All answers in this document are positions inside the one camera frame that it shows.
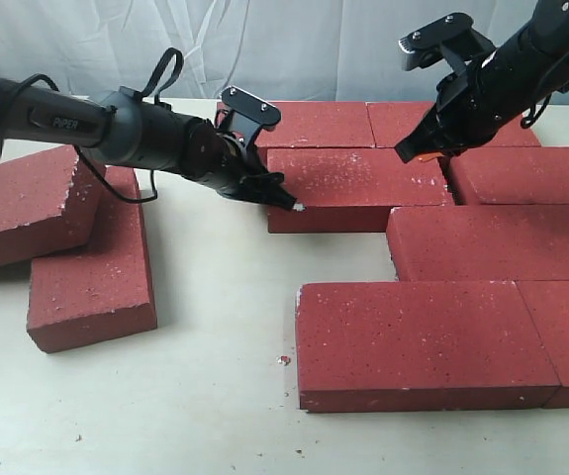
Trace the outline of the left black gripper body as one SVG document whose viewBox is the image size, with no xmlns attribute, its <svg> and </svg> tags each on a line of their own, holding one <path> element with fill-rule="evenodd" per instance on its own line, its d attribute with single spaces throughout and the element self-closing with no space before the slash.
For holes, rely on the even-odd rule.
<svg viewBox="0 0 569 475">
<path fill-rule="evenodd" d="M 252 189 L 281 186 L 283 174 L 251 160 L 237 141 L 219 134 L 209 121 L 190 132 L 184 152 L 184 177 L 236 201 L 253 203 Z"/>
</svg>

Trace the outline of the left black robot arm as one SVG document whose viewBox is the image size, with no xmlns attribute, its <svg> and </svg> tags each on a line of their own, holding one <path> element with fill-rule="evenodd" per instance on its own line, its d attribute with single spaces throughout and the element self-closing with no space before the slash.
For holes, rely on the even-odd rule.
<svg viewBox="0 0 569 475">
<path fill-rule="evenodd" d="M 170 47 L 143 90 L 122 86 L 88 100 L 61 93 L 45 74 L 0 78 L 0 157 L 7 139 L 68 144 L 92 173 L 100 164 L 167 172 L 227 199 L 293 210 L 283 173 L 266 168 L 255 144 L 280 123 L 280 110 L 229 86 L 214 121 L 177 113 L 160 94 L 183 65 Z"/>
</svg>

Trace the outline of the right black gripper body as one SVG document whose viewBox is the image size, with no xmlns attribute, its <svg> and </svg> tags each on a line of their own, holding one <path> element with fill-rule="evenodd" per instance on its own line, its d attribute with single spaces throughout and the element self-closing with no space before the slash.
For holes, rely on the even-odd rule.
<svg viewBox="0 0 569 475">
<path fill-rule="evenodd" d="M 462 153 L 488 143 L 498 130 L 536 103 L 536 48 L 437 44 L 422 66 L 446 60 L 452 72 L 437 87 L 422 119 L 423 153 Z"/>
</svg>

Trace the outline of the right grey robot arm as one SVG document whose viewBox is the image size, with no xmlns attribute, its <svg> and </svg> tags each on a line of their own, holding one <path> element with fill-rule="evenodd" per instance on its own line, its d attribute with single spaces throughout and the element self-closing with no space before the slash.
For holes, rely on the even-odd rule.
<svg viewBox="0 0 569 475">
<path fill-rule="evenodd" d="M 451 67 L 433 106 L 394 147 L 405 163 L 453 157 L 490 142 L 513 120 L 530 128 L 554 93 L 569 91 L 569 1 L 540 1 L 500 46 L 451 13 L 399 41 L 403 69 Z"/>
</svg>

